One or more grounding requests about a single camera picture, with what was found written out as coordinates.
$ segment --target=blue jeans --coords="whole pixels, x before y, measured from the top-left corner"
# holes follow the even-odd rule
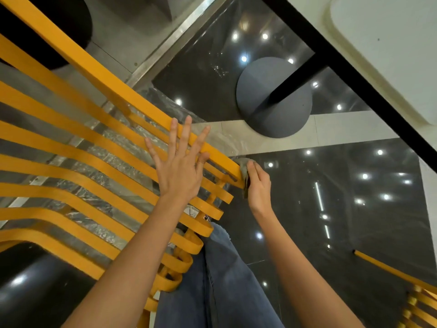
[[[161,292],[156,328],[284,326],[229,235],[213,223],[174,292]]]

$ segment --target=finger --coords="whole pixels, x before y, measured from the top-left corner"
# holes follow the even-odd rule
[[[211,126],[205,126],[202,133],[196,138],[194,144],[191,145],[189,155],[192,156],[193,159],[195,159],[197,154],[199,154],[200,150],[202,149],[203,143],[205,142],[205,139],[210,131],[211,131]]]
[[[176,153],[177,156],[185,156],[185,151],[188,148],[188,138],[191,132],[191,116],[187,116],[185,119],[185,124],[183,125],[182,133],[179,139],[179,148]]]
[[[149,151],[150,156],[155,161],[156,169],[160,168],[161,167],[161,159],[158,156],[158,154],[156,153],[155,149],[153,148],[152,142],[150,141],[149,138],[145,138],[144,141],[145,141],[145,145],[147,147],[147,150]]]
[[[255,169],[257,170],[259,180],[261,183],[265,184],[266,182],[270,181],[270,175],[264,171],[264,169],[257,163],[254,163]]]
[[[249,173],[251,183],[259,182],[258,173],[252,160],[247,163],[247,172]]]
[[[178,136],[178,120],[175,118],[171,119],[170,125],[170,139],[168,141],[168,158],[174,158],[176,154],[176,137]]]
[[[206,161],[209,159],[209,152],[203,152],[199,155],[199,158],[197,159],[196,164],[196,173],[199,177],[203,176],[203,166],[205,165]]]

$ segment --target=hand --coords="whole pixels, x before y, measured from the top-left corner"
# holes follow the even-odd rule
[[[247,171],[250,176],[249,207],[258,220],[273,213],[270,202],[270,176],[254,161],[247,163]]]
[[[156,172],[160,185],[161,197],[171,196],[182,204],[188,202],[197,196],[203,177],[203,166],[209,159],[209,153],[204,152],[199,155],[196,163],[197,154],[208,135],[211,127],[207,126],[197,137],[191,149],[186,153],[188,148],[188,138],[191,132],[191,116],[185,119],[185,125],[179,140],[179,147],[176,149],[176,137],[178,132],[178,120],[173,118],[170,126],[170,140],[168,144],[168,157],[162,161],[149,138],[145,139],[147,149],[155,161]]]

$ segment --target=gray round base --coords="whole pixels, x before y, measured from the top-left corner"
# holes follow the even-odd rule
[[[277,104],[266,105],[270,93],[295,70],[290,62],[276,57],[258,59],[243,70],[237,83],[237,105],[256,132],[271,138],[288,137],[308,121],[313,107],[309,83]]]

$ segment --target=gray rag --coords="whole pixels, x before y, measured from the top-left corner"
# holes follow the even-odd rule
[[[250,177],[247,172],[247,163],[252,160],[246,157],[241,157],[235,160],[240,165],[241,175],[244,179],[243,198],[247,199],[249,196]]]

